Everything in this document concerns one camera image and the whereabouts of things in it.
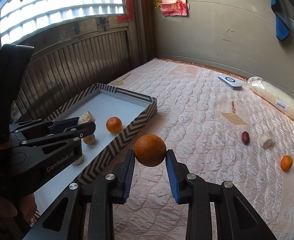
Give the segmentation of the person's hand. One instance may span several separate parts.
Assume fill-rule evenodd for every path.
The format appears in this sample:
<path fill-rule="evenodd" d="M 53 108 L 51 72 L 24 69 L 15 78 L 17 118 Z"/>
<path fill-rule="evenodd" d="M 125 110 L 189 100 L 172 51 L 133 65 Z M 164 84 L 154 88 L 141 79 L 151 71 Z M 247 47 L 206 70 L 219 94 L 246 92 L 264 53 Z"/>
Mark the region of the person's hand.
<path fill-rule="evenodd" d="M 29 222 L 35 212 L 37 211 L 37 204 L 35 195 L 30 194 L 18 201 L 18 207 L 15 207 L 10 201 L 0 197 L 0 226 L 6 219 L 12 219 L 21 213 L 23 219 Z"/>

